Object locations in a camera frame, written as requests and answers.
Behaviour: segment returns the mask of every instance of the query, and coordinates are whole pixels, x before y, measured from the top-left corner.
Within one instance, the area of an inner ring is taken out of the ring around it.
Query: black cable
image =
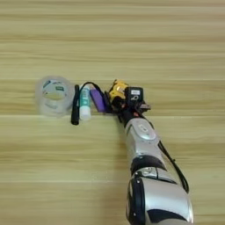
[[[185,178],[185,175],[183,174],[183,172],[179,169],[178,165],[175,163],[175,159],[172,159],[169,152],[166,150],[166,148],[164,147],[164,145],[162,144],[162,142],[160,141],[158,143],[158,147],[160,150],[162,150],[162,152],[167,156],[167,158],[170,160],[170,162],[172,163],[174,169],[176,170],[178,176],[179,176],[179,179],[180,179],[180,182],[183,186],[183,188],[185,189],[185,191],[187,193],[189,193],[189,185],[188,185],[188,182]]]
[[[104,97],[104,93],[101,91],[101,89],[98,87],[98,85],[96,85],[93,82],[86,82],[82,85],[81,89],[79,90],[79,86],[77,89],[77,85],[76,87],[76,93],[74,96],[74,101],[73,101],[73,109],[72,109],[72,113],[71,113],[71,124],[73,125],[78,125],[79,124],[79,99],[80,99],[80,95],[81,95],[81,91],[83,90],[84,86],[87,84],[92,84],[95,89],[100,93],[100,95],[102,96],[102,98]]]

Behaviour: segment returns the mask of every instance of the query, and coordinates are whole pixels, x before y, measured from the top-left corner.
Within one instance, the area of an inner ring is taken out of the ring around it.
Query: table surface
[[[225,222],[223,0],[0,0],[0,223],[127,224],[123,128],[40,116],[47,75],[142,86],[196,224]]]

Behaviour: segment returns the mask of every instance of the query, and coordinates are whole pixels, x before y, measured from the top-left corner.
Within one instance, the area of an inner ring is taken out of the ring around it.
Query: clear tape roll
[[[47,76],[35,88],[35,100],[41,114],[61,117],[73,104],[75,89],[65,78]]]

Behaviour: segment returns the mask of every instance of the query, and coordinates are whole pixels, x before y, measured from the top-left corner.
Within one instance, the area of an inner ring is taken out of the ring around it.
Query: glue stick
[[[85,85],[80,93],[80,119],[89,120],[91,118],[90,87]]]

